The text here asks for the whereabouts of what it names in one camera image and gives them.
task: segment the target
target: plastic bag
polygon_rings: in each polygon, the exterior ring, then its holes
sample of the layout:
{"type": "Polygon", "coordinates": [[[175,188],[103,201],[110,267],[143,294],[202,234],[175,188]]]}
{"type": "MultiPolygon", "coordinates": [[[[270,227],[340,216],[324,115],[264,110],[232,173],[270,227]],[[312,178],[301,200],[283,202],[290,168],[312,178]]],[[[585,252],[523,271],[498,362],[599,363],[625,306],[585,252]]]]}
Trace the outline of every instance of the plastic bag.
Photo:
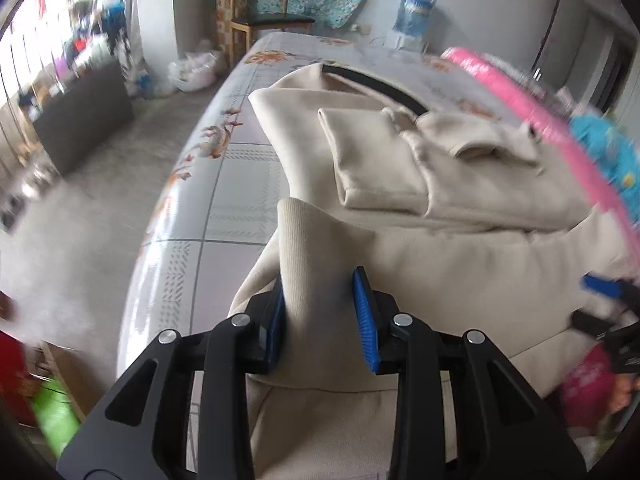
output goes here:
{"type": "Polygon", "coordinates": [[[167,77],[183,92],[195,92],[216,80],[217,61],[211,52],[188,52],[185,59],[169,63],[167,77]]]}
{"type": "Polygon", "coordinates": [[[209,52],[213,57],[216,58],[216,67],[214,68],[214,72],[216,73],[216,75],[222,75],[226,72],[225,55],[219,50],[213,49],[209,40],[207,40],[206,38],[200,40],[200,43],[198,43],[195,51],[198,53],[209,52]]]}

